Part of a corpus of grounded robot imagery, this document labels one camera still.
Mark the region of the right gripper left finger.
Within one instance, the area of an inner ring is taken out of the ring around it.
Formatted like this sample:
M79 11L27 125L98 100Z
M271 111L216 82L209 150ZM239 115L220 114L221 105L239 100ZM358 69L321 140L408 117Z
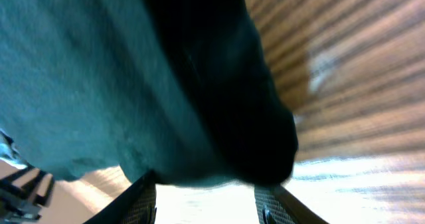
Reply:
M154 224L156 200L155 175L149 172L84 224Z

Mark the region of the black shorts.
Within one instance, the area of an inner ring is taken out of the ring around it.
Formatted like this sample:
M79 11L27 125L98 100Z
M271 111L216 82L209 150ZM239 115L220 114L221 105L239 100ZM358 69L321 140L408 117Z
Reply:
M1 0L1 159L274 186L298 138L245 0Z

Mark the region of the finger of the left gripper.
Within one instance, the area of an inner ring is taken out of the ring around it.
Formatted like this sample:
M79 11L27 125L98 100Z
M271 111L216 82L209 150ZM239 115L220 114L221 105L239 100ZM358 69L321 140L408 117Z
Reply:
M23 185L14 182L35 169L29 166L1 178L1 222L38 223L43 207L50 205L55 179L43 170Z

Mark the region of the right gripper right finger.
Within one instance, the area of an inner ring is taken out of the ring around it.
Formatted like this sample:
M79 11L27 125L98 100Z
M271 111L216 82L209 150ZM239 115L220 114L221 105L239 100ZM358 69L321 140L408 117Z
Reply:
M254 187L259 224L328 224L283 186Z

